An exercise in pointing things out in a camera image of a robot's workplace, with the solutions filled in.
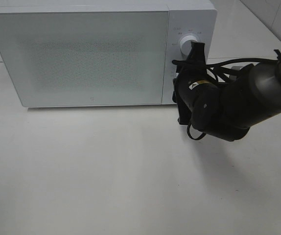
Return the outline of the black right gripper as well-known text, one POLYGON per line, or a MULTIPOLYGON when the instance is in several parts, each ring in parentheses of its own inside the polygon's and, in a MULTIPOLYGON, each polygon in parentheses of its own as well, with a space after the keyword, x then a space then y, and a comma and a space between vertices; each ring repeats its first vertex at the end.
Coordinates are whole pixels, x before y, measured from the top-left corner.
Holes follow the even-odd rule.
POLYGON ((173 60, 177 77, 173 80, 173 101, 177 104, 178 123, 188 125, 191 118, 209 117, 209 80, 205 44, 191 41, 186 60, 173 60))

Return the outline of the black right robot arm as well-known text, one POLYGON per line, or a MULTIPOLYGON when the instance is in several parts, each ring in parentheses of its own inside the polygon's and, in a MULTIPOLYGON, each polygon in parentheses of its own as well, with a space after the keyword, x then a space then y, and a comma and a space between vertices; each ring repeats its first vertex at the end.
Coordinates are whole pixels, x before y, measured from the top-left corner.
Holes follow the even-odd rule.
POLYGON ((281 113, 281 52, 275 60, 240 58, 207 64, 203 43, 191 42, 185 60, 173 60, 178 123, 200 137, 243 138, 253 125, 281 113))

